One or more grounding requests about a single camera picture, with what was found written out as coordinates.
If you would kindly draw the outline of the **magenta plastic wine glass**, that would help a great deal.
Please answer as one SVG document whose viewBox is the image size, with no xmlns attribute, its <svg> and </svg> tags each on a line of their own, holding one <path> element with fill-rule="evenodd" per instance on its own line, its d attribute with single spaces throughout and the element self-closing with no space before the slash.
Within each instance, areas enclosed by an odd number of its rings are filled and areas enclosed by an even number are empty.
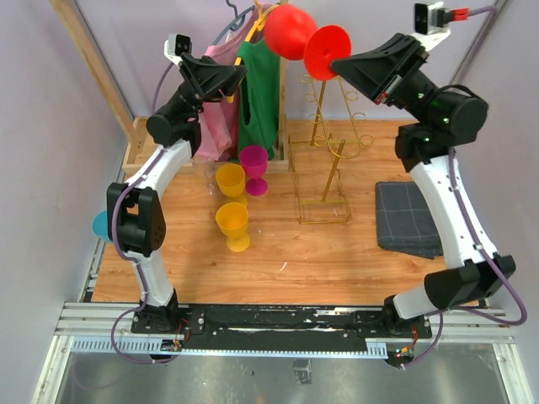
<svg viewBox="0 0 539 404">
<path fill-rule="evenodd" d="M 268 152 L 262 146 L 247 146 L 239 153 L 239 160 L 248 177 L 245 185 L 247 193 L 252 196 L 264 195 L 268 190 L 264 179 L 268 167 Z"/>
</svg>

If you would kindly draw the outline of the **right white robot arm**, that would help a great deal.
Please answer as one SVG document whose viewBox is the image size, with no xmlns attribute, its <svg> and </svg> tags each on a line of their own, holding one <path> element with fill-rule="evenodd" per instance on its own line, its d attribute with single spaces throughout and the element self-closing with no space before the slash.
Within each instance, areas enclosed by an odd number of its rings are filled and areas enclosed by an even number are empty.
<svg viewBox="0 0 539 404">
<path fill-rule="evenodd" d="M 395 152 L 430 210 L 447 268 L 385 299 L 382 328 L 393 337 L 425 315 L 491 297 L 516 270 L 513 257 L 501 255 L 483 233 L 456 160 L 456 146 L 477 139 L 488 103 L 462 84 L 434 84 L 420 70 L 429 51 L 423 36 L 396 34 L 375 50 L 329 65 L 375 104 L 405 109 L 417 120 L 399 126 Z"/>
</svg>

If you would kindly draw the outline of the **red plastic wine glass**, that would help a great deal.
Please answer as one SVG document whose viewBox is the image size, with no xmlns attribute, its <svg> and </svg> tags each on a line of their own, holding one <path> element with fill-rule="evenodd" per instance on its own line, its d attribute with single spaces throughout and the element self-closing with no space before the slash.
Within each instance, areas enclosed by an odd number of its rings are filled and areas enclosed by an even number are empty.
<svg viewBox="0 0 539 404">
<path fill-rule="evenodd" d="M 276 55 L 289 61 L 302 61 L 307 73 L 326 81 L 337 76 L 331 64 L 351 56 L 349 34 L 338 25 L 319 27 L 306 11 L 283 4 L 269 13 L 264 40 Z"/>
</svg>

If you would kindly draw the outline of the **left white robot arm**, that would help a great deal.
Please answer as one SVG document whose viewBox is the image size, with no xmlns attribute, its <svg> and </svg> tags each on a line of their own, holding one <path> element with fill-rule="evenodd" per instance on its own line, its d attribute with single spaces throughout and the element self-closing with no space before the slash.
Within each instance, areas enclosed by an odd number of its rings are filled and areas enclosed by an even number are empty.
<svg viewBox="0 0 539 404">
<path fill-rule="evenodd" d="M 183 53 L 174 60 L 183 81 L 147 119 L 156 151 L 134 176 L 112 183 L 106 193 L 109 237 L 134 268 L 141 290 L 139 306 L 131 310 L 135 333 L 173 333 L 179 327 L 177 293 L 161 253 L 167 227 L 160 198 L 200 148 L 205 104 L 232 96 L 247 73 L 244 65 L 222 65 L 209 56 Z"/>
</svg>

